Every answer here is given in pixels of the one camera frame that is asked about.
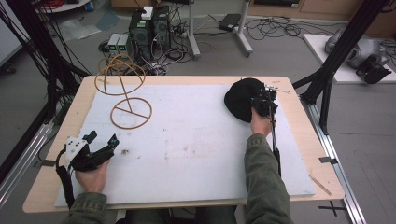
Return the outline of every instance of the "table leg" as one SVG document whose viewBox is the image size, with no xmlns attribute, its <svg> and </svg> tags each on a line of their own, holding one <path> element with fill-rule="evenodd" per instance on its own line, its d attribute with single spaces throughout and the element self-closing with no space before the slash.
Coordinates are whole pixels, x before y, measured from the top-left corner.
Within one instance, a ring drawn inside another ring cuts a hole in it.
<svg viewBox="0 0 396 224">
<path fill-rule="evenodd" d="M 197 60 L 199 57 L 201 57 L 201 52 L 199 51 L 197 41 L 195 40 L 195 36 L 194 36 L 194 0 L 190 0 L 189 7 L 190 7 L 190 29 L 188 31 L 188 37 L 192 49 L 193 59 Z"/>
<path fill-rule="evenodd" d="M 245 38 L 244 33 L 243 33 L 247 14 L 248 14 L 248 4 L 249 3 L 250 3 L 250 0 L 245 0 L 244 4 L 242 5 L 241 22 L 239 22 L 239 27 L 234 28 L 236 31 L 236 36 L 241 41 L 241 44 L 244 47 L 245 52 L 247 53 L 247 57 L 250 56 L 250 53 L 253 52 L 253 48 L 250 46 L 250 44 L 248 43 L 248 41 Z"/>
</svg>

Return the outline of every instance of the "cardboard box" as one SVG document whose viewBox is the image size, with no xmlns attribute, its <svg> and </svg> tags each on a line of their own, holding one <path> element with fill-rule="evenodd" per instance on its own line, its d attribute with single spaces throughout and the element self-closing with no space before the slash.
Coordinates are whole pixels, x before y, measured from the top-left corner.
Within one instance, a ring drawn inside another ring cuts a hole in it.
<svg viewBox="0 0 396 224">
<path fill-rule="evenodd" d="M 113 7 L 149 7 L 156 1 L 151 0 L 111 0 Z"/>
<path fill-rule="evenodd" d="M 391 1 L 382 9 L 366 34 L 370 37 L 392 37 L 396 34 L 396 1 Z"/>
</svg>

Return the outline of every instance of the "black fabric hat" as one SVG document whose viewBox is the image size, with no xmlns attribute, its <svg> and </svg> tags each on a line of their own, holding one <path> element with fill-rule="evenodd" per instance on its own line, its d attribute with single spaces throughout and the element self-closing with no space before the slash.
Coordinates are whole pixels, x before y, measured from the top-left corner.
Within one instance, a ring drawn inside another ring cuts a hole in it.
<svg viewBox="0 0 396 224">
<path fill-rule="evenodd" d="M 251 99 L 260 94 L 264 84 L 256 78 L 245 78 L 235 82 L 225 93 L 224 103 L 228 110 L 238 119 L 251 122 Z"/>
</svg>

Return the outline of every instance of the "wooden table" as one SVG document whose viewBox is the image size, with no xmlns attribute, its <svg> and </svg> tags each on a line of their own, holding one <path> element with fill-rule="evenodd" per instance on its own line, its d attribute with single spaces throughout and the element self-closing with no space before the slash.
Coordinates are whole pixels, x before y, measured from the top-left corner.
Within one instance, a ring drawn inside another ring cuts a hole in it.
<svg viewBox="0 0 396 224">
<path fill-rule="evenodd" d="M 145 84 L 149 85 L 211 85 L 211 84 L 233 84 L 244 77 L 146 77 Z M 273 85 L 281 90 L 290 91 L 290 94 L 279 94 L 277 99 L 281 102 L 284 113 L 289 121 L 291 132 L 301 151 L 307 171 L 312 178 L 316 194 L 306 197 L 292 197 L 293 202 L 299 201 L 329 201 L 344 198 L 344 191 L 335 175 L 332 166 L 321 163 L 318 158 L 326 157 L 322 145 L 304 112 L 297 93 L 286 77 L 255 77 L 260 81 Z M 108 77 L 108 84 L 119 84 L 118 77 Z M 137 84 L 137 77 L 124 77 L 124 84 Z M 94 77 L 86 77 L 71 105 L 46 160 L 55 161 L 59 151 L 63 148 L 67 136 L 78 136 L 81 126 L 89 112 L 96 88 Z M 55 207 L 54 202 L 58 196 L 61 181 L 56 175 L 54 167 L 43 166 L 30 190 L 23 205 L 26 213 L 58 212 L 66 211 L 66 207 Z M 117 204 L 109 205 L 108 209 L 128 209 L 147 207 L 177 207 L 177 206 L 200 206 L 200 205 L 227 205 L 244 204 L 246 200 L 237 202 L 219 203 L 188 202 L 188 203 L 146 203 L 146 204 Z"/>
</svg>

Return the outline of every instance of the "electronic equipment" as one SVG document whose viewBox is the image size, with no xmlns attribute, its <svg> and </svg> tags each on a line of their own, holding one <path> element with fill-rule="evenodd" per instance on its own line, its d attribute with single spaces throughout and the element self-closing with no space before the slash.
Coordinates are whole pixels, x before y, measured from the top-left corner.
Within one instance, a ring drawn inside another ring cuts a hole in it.
<svg viewBox="0 0 396 224">
<path fill-rule="evenodd" d="M 119 42 L 117 43 L 117 50 L 119 54 L 121 54 L 122 58 L 127 58 L 127 55 L 130 56 L 132 53 L 132 43 L 129 35 L 122 34 L 120 36 Z"/>
<path fill-rule="evenodd" d="M 326 53 L 330 53 L 344 30 L 339 29 L 329 38 L 325 45 Z M 378 40 L 362 37 L 346 57 L 346 63 L 357 69 L 356 74 L 367 84 L 375 84 L 391 72 L 383 65 L 389 62 L 390 57 L 381 48 Z"/>
<path fill-rule="evenodd" d="M 259 94 L 256 97 L 252 97 L 251 105 L 256 109 L 262 117 L 269 117 L 271 114 L 276 113 L 277 104 L 274 103 L 276 100 L 276 91 L 263 85 L 260 89 Z"/>
<path fill-rule="evenodd" d="M 135 11 L 132 14 L 129 25 L 129 34 L 134 49 L 134 60 L 136 62 L 144 63 L 144 60 L 152 60 L 151 44 L 154 37 L 153 33 L 152 21 L 142 20 L 142 11 Z"/>
<path fill-rule="evenodd" d="M 158 7 L 154 10 L 152 17 L 154 33 L 157 39 L 157 48 L 162 51 L 171 48 L 169 6 Z"/>
<path fill-rule="evenodd" d="M 117 44 L 119 43 L 120 36 L 121 36 L 120 34 L 113 34 L 108 40 L 107 46 L 110 52 L 110 58 L 119 54 L 119 51 L 117 49 Z"/>
<path fill-rule="evenodd" d="M 241 14 L 227 14 L 219 24 L 219 29 L 231 32 L 238 24 Z"/>
</svg>

